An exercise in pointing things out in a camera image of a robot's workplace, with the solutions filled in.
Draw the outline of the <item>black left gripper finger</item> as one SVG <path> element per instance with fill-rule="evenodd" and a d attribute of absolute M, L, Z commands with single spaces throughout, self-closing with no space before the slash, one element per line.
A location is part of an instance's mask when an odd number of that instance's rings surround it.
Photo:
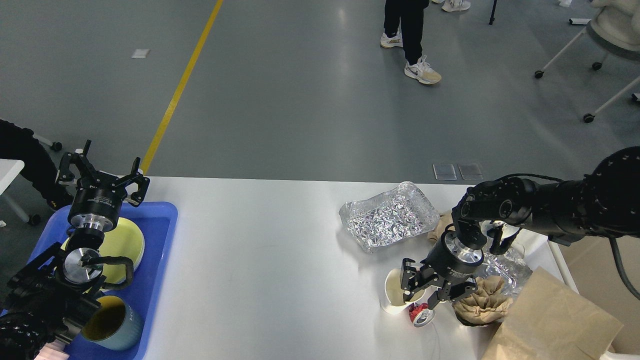
<path fill-rule="evenodd" d="M 75 186 L 76 188 L 98 188 L 101 186 L 101 178 L 98 171 L 89 161 L 88 154 L 91 139 L 87 139 L 83 148 L 74 152 L 66 152 L 62 155 L 55 176 L 55 183 L 62 186 Z"/>
<path fill-rule="evenodd" d="M 132 207 L 139 207 L 144 202 L 151 183 L 150 177 L 144 176 L 140 168 L 141 161 L 140 157 L 136 157 L 130 173 L 112 181 L 112 193 L 119 201 L 129 203 Z"/>

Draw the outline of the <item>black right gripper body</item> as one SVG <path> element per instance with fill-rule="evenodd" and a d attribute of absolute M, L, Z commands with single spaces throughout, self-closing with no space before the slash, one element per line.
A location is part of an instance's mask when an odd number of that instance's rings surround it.
<path fill-rule="evenodd" d="M 471 231 L 459 239 L 456 231 L 445 231 L 436 242 L 420 269 L 421 287 L 450 285 L 474 291 L 477 284 L 474 273 L 483 262 L 482 248 L 486 237 L 480 231 Z"/>

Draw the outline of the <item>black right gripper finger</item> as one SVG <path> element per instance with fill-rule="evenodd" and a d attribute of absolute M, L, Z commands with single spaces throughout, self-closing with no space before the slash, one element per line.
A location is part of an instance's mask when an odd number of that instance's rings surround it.
<path fill-rule="evenodd" d="M 416 294 L 427 289 L 431 281 L 431 267 L 425 262 L 417 263 L 413 259 L 402 259 L 400 287 L 405 303 L 414 302 Z"/>
<path fill-rule="evenodd" d="M 437 278 L 428 282 L 428 285 L 436 287 L 436 290 L 427 299 L 427 307 L 430 310 L 434 310 L 439 303 L 457 303 L 464 300 L 478 289 L 476 279 L 473 277 L 469 277 L 459 284 L 454 284 L 444 278 Z"/>

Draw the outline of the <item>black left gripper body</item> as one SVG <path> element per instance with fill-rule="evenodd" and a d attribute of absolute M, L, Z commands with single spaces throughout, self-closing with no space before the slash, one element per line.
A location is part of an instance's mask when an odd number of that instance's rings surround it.
<path fill-rule="evenodd" d="M 105 184 L 83 184 L 76 180 L 76 193 L 67 221 L 75 229 L 112 231 L 117 227 L 130 181 L 108 180 Z"/>

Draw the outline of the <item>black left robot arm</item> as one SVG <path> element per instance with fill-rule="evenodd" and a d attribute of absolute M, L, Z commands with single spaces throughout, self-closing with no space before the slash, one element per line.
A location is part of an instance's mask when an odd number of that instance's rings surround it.
<path fill-rule="evenodd" d="M 102 255 L 99 248 L 118 226 L 123 203 L 139 207 L 151 180 L 139 157 L 121 177 L 96 170 L 88 158 L 90 144 L 64 153 L 55 176 L 60 185 L 76 188 L 67 246 L 51 244 L 7 282 L 3 360 L 34 360 L 46 344 L 72 342 L 101 308 L 101 290 L 122 290 L 133 282 L 134 260 Z"/>

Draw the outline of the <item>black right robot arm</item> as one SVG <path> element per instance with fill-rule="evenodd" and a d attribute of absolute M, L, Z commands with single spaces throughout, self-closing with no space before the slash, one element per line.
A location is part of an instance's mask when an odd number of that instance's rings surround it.
<path fill-rule="evenodd" d="M 436 290 L 427 300 L 431 310 L 469 297 L 478 287 L 474 274 L 487 241 L 492 241 L 492 255 L 503 255 L 512 246 L 515 235 L 505 235 L 507 225 L 563 246 L 587 236 L 608 239 L 622 283 L 638 297 L 617 239 L 639 236 L 639 157 L 638 146 L 629 146 L 603 159 L 581 180 L 550 177 L 548 184 L 538 184 L 532 174 L 514 173 L 469 187 L 451 210 L 452 223 L 420 266 L 403 260 L 402 300 L 418 301 L 420 291 L 432 286 Z"/>

